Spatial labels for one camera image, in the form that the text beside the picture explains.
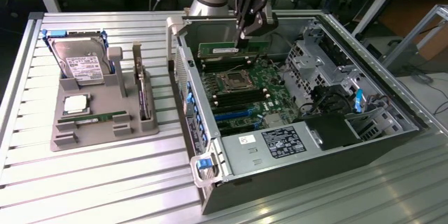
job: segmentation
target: blue latch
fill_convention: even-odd
[[[357,89],[354,98],[354,110],[361,113],[361,100],[362,100],[362,89]]]
[[[212,168],[213,167],[213,162],[210,158],[204,158],[197,160],[196,167],[198,170]]]
[[[190,99],[193,98],[193,93],[189,92],[188,95],[186,95],[186,102],[190,102]]]
[[[206,136],[205,136],[205,134],[202,134],[202,140],[204,140],[204,144],[206,145]]]
[[[65,30],[56,30],[49,32],[49,37],[52,38],[64,38],[66,36]]]

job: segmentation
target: metal frame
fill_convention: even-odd
[[[26,74],[33,59],[33,46],[38,39],[40,26],[42,24],[41,19],[28,20],[24,37],[20,42],[16,61],[13,63],[10,78],[8,81],[6,91],[4,94],[4,100],[0,106],[0,166],[4,166],[6,160],[6,152],[9,150],[9,141],[14,129],[16,117],[21,101],[16,99],[16,96],[21,96],[26,83]]]
[[[434,28],[426,36],[422,38],[422,40],[417,44],[417,49],[422,48],[424,45],[428,43],[430,38],[436,35],[436,33],[441,30],[444,27],[445,22],[448,22],[448,5],[436,5],[426,16],[421,19],[418,24],[414,26],[401,43],[397,45],[397,47],[393,49],[389,55],[384,55],[381,60],[382,60],[382,65],[388,67],[392,62],[397,59],[408,45],[412,43],[414,37],[418,36],[420,32],[425,29],[428,24],[433,21],[433,19],[440,16],[442,18],[441,22],[438,23],[438,27]]]

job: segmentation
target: green circuit board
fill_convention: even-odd
[[[266,54],[268,50],[268,41],[250,41],[245,48],[234,48],[233,42],[200,43],[197,56],[198,58],[220,57],[222,55],[253,56]]]
[[[222,75],[222,73],[230,74],[238,72],[246,73],[250,84],[253,85],[252,89],[265,88],[270,97],[266,98],[264,101],[244,104],[246,108],[252,110],[250,116],[217,122],[220,130],[232,129],[241,126],[249,127],[250,125],[256,126],[252,130],[266,129],[269,128],[269,125],[262,119],[269,114],[277,114],[284,124],[290,123],[298,115],[298,108],[292,101],[285,86],[278,83],[278,81],[281,80],[278,70],[273,67],[270,61],[266,59],[258,59],[249,69],[214,73],[201,73],[201,79],[208,100],[212,100],[213,94],[225,94],[232,92],[226,90],[225,82],[222,81],[220,76]],[[217,84],[217,90],[212,84],[213,80],[216,80],[214,85]]]

